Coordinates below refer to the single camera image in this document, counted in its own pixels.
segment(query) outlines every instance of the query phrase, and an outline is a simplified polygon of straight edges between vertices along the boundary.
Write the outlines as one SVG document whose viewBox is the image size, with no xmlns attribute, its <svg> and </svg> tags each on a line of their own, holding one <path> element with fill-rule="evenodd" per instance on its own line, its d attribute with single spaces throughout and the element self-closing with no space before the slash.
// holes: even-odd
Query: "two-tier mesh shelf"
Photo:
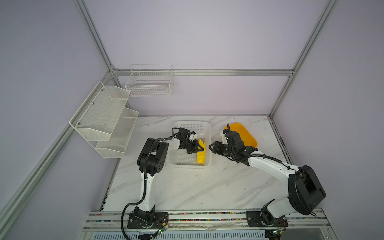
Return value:
<svg viewBox="0 0 384 240">
<path fill-rule="evenodd" d="M 129 91 L 102 82 L 95 88 L 100 90 L 80 118 L 76 119 L 78 113 L 72 117 L 70 125 L 103 158 L 121 158 L 139 113 L 125 107 Z"/>
<path fill-rule="evenodd" d="M 125 88 L 132 97 L 170 96 L 173 91 L 172 65 L 131 65 Z"/>
</svg>

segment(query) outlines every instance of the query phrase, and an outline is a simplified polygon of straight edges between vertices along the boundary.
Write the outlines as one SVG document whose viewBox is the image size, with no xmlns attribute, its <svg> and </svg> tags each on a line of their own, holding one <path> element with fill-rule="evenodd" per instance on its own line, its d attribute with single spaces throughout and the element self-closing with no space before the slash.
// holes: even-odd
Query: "marble surface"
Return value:
<svg viewBox="0 0 384 240">
<path fill-rule="evenodd" d="M 176 121 L 210 123 L 212 142 L 221 140 L 220 131 L 227 123 L 241 123 L 258 141 L 260 151 L 286 162 L 266 116 L 138 117 L 104 211 L 121 211 L 127 203 L 139 200 L 141 180 L 137 157 L 147 138 L 170 136 Z M 206 169 L 184 169 L 166 164 L 158 173 L 155 202 L 156 210 L 253 209 L 287 194 L 287 187 L 271 175 L 212 154 L 212 165 Z"/>
</svg>

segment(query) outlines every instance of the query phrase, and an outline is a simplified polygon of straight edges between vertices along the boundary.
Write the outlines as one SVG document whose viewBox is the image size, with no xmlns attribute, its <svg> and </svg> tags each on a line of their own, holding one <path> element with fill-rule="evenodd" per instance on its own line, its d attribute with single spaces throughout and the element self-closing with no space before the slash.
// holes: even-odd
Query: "black mounting plate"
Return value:
<svg viewBox="0 0 384 240">
<path fill-rule="evenodd" d="M 262 221 L 262 218 L 260 216 L 261 213 L 262 213 L 261 211 L 245 212 L 247 216 L 248 227 L 265 227 L 265 225 L 261 223 Z M 285 216 L 281 216 L 278 219 L 280 219 L 281 221 L 284 221 L 285 226 L 288 226 Z M 278 220 L 275 224 L 272 225 L 272 227 L 281 227 L 282 225 L 284 226 L 284 224 L 281 221 Z"/>
<path fill-rule="evenodd" d="M 163 227 L 163 223 L 168 222 L 168 213 L 167 212 L 155 212 L 155 217 L 153 221 L 153 225 L 149 227 L 148 229 L 151 228 L 161 228 Z M 135 217 L 135 213 L 131 212 L 129 214 L 129 219 L 128 219 L 128 229 L 137 229 L 137 228 L 144 228 L 143 225 L 145 226 L 145 223 L 140 221 Z"/>
</svg>

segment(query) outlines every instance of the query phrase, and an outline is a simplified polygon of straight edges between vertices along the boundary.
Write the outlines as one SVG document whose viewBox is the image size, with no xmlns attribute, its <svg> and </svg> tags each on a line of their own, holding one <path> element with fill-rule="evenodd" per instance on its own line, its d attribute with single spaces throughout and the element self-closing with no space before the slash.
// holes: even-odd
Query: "yellow tray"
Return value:
<svg viewBox="0 0 384 240">
<path fill-rule="evenodd" d="M 231 131 L 236 131 L 238 134 L 240 134 L 241 140 L 243 140 L 244 145 L 246 147 L 257 147 L 256 139 L 248 132 L 248 130 L 242 124 L 235 122 L 229 125 L 229 128 L 231 129 Z"/>
</svg>

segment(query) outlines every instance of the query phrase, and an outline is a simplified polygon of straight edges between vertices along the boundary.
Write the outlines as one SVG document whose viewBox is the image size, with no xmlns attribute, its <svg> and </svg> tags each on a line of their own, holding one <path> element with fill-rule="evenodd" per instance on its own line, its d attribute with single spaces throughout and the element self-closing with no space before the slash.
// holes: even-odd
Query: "yellow object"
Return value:
<svg viewBox="0 0 384 240">
<path fill-rule="evenodd" d="M 242 124 L 235 122 L 229 125 L 229 128 L 231 129 L 231 131 L 236 131 L 238 134 L 240 134 L 241 140 L 243 140 L 244 145 L 246 147 L 257 147 L 256 139 L 248 132 L 248 130 Z"/>
<path fill-rule="evenodd" d="M 202 146 L 204 148 L 204 150 L 202 152 L 197 152 L 197 162 L 204 164 L 204 161 L 205 161 L 205 143 L 203 143 L 201 138 L 199 138 L 199 145 Z"/>
</svg>

